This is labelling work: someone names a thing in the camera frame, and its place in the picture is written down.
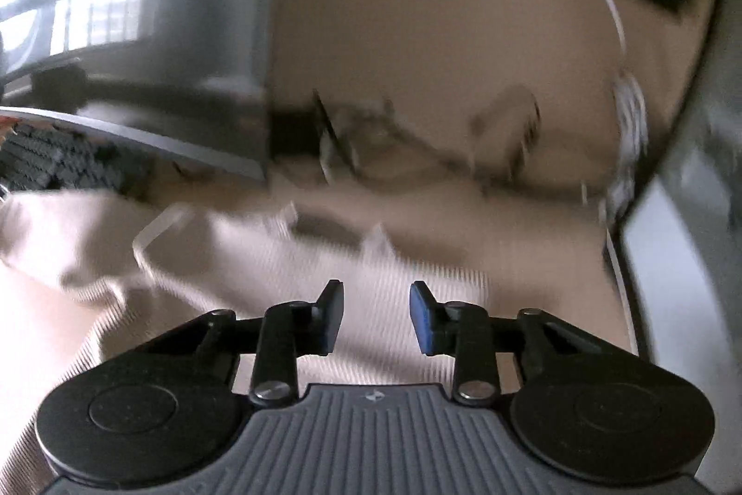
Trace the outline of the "white desk-side appliance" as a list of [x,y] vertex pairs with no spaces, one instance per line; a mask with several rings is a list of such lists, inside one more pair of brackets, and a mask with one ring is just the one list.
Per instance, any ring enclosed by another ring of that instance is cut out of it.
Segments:
[[688,114],[622,229],[649,357],[708,397],[716,434],[697,472],[741,490],[741,105]]

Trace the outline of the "black computer keyboard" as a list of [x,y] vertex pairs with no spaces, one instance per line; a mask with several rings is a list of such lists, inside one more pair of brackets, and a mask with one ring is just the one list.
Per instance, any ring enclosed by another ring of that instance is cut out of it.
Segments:
[[58,128],[15,123],[1,137],[1,197],[44,191],[109,191],[138,196],[154,159],[137,149]]

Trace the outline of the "beige ribbed knit garment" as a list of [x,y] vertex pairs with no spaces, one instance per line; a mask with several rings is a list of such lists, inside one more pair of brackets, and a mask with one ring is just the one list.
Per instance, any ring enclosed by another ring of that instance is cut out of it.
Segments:
[[50,471],[40,401],[65,378],[212,309],[242,318],[312,300],[341,280],[339,344],[303,382],[445,381],[409,322],[410,285],[511,316],[537,307],[633,346],[591,211],[458,187],[402,196],[275,195],[210,187],[156,204],[108,193],[20,193],[1,206],[1,488],[34,494]]

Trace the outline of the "black curved computer monitor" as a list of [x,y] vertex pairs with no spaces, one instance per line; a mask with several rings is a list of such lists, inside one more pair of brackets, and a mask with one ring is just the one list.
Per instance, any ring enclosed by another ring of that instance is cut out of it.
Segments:
[[273,0],[1,0],[1,111],[263,181]]

